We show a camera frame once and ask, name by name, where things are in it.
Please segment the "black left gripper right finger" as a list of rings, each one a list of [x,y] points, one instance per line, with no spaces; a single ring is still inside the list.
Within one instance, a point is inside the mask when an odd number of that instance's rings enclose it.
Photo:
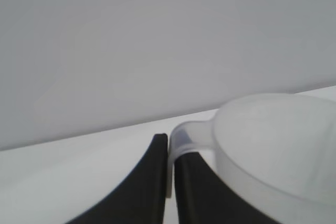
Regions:
[[[226,186],[197,152],[175,161],[174,185],[179,223],[276,223]]]

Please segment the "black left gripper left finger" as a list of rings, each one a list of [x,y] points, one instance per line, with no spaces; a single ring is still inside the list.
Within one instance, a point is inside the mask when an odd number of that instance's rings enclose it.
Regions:
[[[103,200],[69,223],[163,223],[168,137],[154,135],[128,176]]]

